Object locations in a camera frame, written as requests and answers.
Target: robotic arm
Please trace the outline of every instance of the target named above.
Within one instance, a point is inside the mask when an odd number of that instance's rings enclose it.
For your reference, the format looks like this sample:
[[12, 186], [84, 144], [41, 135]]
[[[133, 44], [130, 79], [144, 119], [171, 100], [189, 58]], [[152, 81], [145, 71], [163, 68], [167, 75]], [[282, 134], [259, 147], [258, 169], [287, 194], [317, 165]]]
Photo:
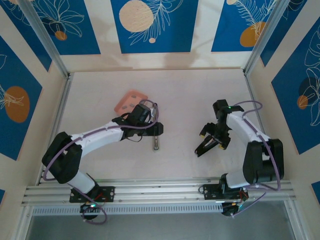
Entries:
[[[151, 123], [151, 116], [152, 110], [140, 103], [131, 113], [114, 118], [106, 125], [89, 132], [73, 135], [60, 132], [46, 151], [42, 163], [48, 167], [59, 151], [70, 145], [49, 168], [51, 174], [60, 184], [69, 184], [73, 187], [70, 202], [85, 203], [88, 201], [77, 190], [97, 202], [113, 202], [114, 187], [99, 186], [88, 174], [82, 173], [79, 170], [81, 158], [95, 149], [125, 140], [135, 134], [141, 137], [161, 135], [164, 132], [164, 126], [160, 122], [156, 122], [157, 120]], [[111, 195], [108, 201], [102, 198], [106, 195]]]
[[242, 107], [229, 106], [225, 99], [216, 101], [213, 109], [217, 123], [207, 123], [203, 127], [200, 135], [202, 137], [207, 135], [207, 137], [195, 150], [195, 154], [200, 157], [217, 145], [223, 150], [227, 149], [231, 140], [229, 130], [233, 130], [242, 140], [246, 146], [246, 153], [242, 169], [223, 174], [219, 184], [203, 185], [206, 200], [242, 199], [245, 201], [248, 195], [243, 187], [274, 181], [276, 171], [264, 142], [271, 150], [280, 179], [284, 177], [283, 144], [279, 139], [270, 139], [269, 136], [260, 132], [246, 116], [243, 117]]

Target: enclosure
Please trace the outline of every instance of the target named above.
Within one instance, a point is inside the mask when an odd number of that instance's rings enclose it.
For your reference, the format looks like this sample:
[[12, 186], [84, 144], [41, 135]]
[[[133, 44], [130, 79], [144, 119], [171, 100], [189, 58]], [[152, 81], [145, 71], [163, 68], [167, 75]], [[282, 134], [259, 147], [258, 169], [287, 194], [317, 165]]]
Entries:
[[[1, 239], [319, 239], [319, 1], [0, 5]], [[114, 187], [101, 207], [107, 222], [88, 224], [71, 187], [45, 180], [42, 158], [58, 133], [119, 117], [115, 106], [129, 90], [157, 104], [159, 150], [154, 136], [134, 136], [81, 158], [79, 170]], [[201, 188], [241, 170], [246, 145], [233, 129], [225, 150], [195, 154], [223, 99], [261, 102], [246, 117], [281, 140], [284, 156], [281, 191], [248, 187], [244, 213], [231, 217], [221, 212], [236, 200], [208, 200]]]

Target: blue poster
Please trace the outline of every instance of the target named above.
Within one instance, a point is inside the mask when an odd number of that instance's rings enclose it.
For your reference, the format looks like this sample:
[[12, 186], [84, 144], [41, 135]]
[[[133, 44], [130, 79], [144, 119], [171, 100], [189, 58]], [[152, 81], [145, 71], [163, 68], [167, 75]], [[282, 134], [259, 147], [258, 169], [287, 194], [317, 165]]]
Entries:
[[84, 0], [31, 3], [61, 55], [100, 54]]
[[17, 160], [41, 85], [0, 37], [0, 153]]
[[260, 55], [264, 66], [268, 64], [272, 55], [277, 50], [282, 39], [284, 39], [285, 35], [289, 31], [291, 25], [296, 20], [297, 16], [299, 15], [301, 9], [304, 7], [306, 2], [307, 0], [291, 0], [289, 2], [288, 6], [286, 7], [286, 10], [284, 11], [282, 17], [279, 20], [279, 23], [275, 27], [270, 39], [268, 40]]
[[320, 18], [272, 86], [299, 154], [320, 144]]
[[30, 46], [36, 57], [42, 63], [43, 67], [48, 71], [52, 59], [38, 39], [36, 33], [31, 28], [28, 20], [21, 12], [19, 6], [12, 0], [0, 0], [0, 5], [11, 19], [16, 29], [20, 32], [26, 43]]
[[2, 200], [4, 199], [4, 196], [5, 196], [5, 191], [0, 189], [0, 206], [1, 206]]
[[316, 199], [318, 199], [318, 202], [320, 204], [320, 181], [312, 183], [311, 186], [313, 188]]
[[251, 51], [276, 3], [276, 0], [225, 0], [211, 51]]
[[111, 0], [121, 52], [191, 51], [198, 0]]

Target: mounting plate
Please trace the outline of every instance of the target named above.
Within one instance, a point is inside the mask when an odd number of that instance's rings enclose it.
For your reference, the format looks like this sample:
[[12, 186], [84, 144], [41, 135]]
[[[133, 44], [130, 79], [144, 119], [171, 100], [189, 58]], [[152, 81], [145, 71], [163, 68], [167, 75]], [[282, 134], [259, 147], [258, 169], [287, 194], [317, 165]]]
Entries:
[[[101, 194], [98, 195], [94, 200], [97, 203], [113, 203], [115, 198], [115, 187], [114, 186], [100, 186]], [[71, 189], [70, 203], [86, 203], [88, 199], [78, 193], [76, 190]]]
[[239, 200], [241, 199], [240, 192], [242, 190], [239, 188], [232, 188], [232, 192], [220, 193], [218, 191], [219, 184], [204, 184], [203, 185], [203, 195], [204, 200]]

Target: pink sponge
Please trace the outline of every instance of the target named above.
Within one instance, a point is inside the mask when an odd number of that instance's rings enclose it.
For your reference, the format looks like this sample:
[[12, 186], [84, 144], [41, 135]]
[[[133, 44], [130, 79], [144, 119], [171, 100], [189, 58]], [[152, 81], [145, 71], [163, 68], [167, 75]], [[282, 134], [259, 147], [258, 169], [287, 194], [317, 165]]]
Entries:
[[148, 99], [148, 96], [134, 89], [129, 90], [120, 102], [115, 106], [114, 111], [121, 116], [125, 113], [131, 113], [141, 100]]

